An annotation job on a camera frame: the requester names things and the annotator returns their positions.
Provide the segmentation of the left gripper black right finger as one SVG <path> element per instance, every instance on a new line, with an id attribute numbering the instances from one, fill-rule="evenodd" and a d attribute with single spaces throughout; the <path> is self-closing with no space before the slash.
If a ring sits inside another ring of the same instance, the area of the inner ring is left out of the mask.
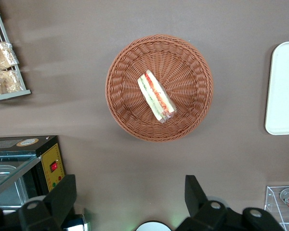
<path id="1" fill-rule="evenodd" d="M 230 231 L 227 222 L 228 209 L 216 200 L 209 200 L 194 175 L 186 175 L 185 204 L 189 212 L 176 229 L 178 231 Z"/>

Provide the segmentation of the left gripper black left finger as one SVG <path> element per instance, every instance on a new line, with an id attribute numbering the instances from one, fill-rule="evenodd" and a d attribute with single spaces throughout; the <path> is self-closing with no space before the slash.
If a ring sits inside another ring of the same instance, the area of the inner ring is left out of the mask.
<path id="1" fill-rule="evenodd" d="M 43 199 L 31 199 L 19 210 L 23 231 L 60 231 L 77 197 L 75 175 L 66 175 Z"/>

